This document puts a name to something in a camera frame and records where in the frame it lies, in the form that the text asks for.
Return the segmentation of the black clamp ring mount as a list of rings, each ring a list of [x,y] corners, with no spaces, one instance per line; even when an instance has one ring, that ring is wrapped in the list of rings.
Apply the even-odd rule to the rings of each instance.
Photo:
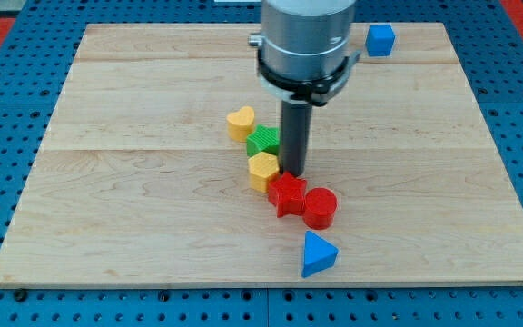
[[[289,104],[323,107],[340,93],[349,81],[353,66],[360,60],[361,50],[345,56],[333,73],[315,80],[292,80],[283,77],[274,73],[262,60],[261,50],[257,55],[257,76],[261,86],[269,94]]]

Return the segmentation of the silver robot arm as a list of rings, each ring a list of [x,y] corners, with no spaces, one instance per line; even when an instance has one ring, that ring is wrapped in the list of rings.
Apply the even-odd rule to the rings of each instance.
[[[305,169],[312,110],[325,106],[350,79],[360,51],[347,53],[355,0],[265,0],[257,49],[261,85],[281,102],[279,166]]]

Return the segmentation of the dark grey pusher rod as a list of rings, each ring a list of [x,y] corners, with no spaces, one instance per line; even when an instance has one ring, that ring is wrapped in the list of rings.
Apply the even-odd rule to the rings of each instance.
[[[304,172],[311,116],[310,104],[281,103],[278,159],[283,173],[300,176]]]

